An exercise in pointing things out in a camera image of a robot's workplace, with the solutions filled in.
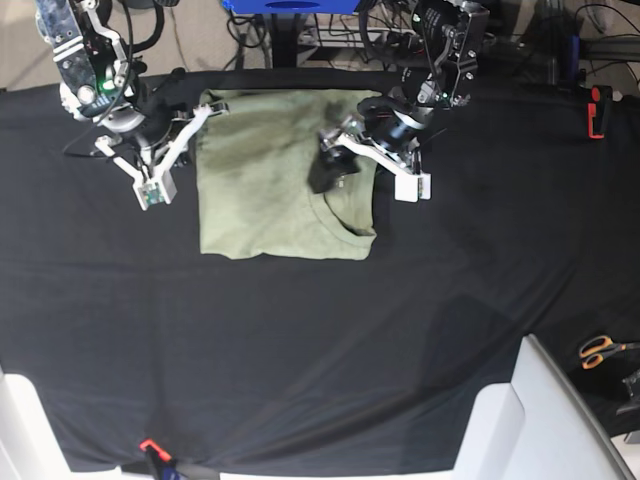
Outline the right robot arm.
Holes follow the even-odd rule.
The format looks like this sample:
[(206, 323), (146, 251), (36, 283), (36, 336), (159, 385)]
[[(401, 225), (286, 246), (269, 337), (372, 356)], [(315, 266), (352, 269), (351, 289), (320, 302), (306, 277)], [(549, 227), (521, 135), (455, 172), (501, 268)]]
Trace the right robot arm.
[(150, 37), (135, 42), (131, 33), (121, 35), (108, 24), (109, 1), (39, 1), (35, 22), (42, 39), (51, 46), (61, 82), (62, 107), (89, 129), (106, 129), (91, 151), (75, 150), (68, 143), (69, 158), (111, 162), (132, 180), (132, 190), (142, 210), (173, 202), (177, 188), (172, 170), (190, 159), (190, 145), (206, 121), (228, 113), (226, 103), (199, 104), (193, 109), (171, 105), (168, 87), (185, 75), (173, 70), (155, 87), (141, 79), (146, 65), (140, 53), (154, 46), (165, 25), (172, 1), (154, 1), (155, 27)]

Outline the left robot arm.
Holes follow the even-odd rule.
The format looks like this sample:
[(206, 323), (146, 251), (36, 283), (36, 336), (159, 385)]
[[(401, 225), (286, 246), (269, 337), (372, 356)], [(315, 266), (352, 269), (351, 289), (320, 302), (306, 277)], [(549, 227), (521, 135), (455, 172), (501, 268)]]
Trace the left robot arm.
[(469, 102), (489, 15), (474, 1), (414, 1), (409, 32), (375, 44), (369, 13), (360, 11), (367, 54), (397, 67), (400, 83), (361, 100), (356, 113), (320, 132), (319, 155), (308, 176), (311, 190), (332, 190), (340, 178), (358, 172), (357, 158), (366, 157), (393, 174), (396, 200), (431, 199), (432, 176), (423, 170), (422, 146), (436, 135), (431, 124), (437, 113)]

